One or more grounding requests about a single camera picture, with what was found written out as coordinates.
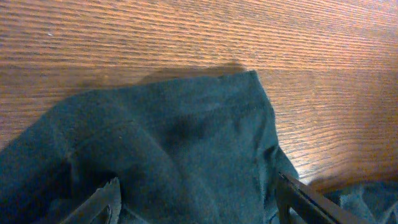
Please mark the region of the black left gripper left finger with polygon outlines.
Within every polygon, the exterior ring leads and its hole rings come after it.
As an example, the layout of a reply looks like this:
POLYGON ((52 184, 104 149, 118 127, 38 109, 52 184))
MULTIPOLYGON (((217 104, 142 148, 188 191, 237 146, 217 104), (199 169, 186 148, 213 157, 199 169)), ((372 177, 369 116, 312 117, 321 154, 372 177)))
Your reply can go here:
POLYGON ((121 190, 117 177, 109 180, 101 188, 74 208, 61 224, 117 224, 121 213, 121 190))

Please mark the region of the dark green t-shirt white print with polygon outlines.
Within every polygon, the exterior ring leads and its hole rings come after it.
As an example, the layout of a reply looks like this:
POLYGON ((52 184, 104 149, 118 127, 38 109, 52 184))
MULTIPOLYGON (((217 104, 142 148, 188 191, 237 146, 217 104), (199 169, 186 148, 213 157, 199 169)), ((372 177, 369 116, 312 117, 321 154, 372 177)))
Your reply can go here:
POLYGON ((65 98, 1 150, 1 222, 60 223, 117 177, 118 223, 279 223, 281 172, 396 223, 396 85, 284 80, 168 69, 65 98))

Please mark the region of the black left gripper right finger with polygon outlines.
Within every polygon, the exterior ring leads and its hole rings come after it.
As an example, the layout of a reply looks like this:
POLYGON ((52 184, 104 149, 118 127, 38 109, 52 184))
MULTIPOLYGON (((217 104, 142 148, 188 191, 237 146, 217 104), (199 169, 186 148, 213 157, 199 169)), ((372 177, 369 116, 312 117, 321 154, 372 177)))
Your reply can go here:
POLYGON ((288 174, 279 173, 275 199, 281 223, 366 224, 288 174))

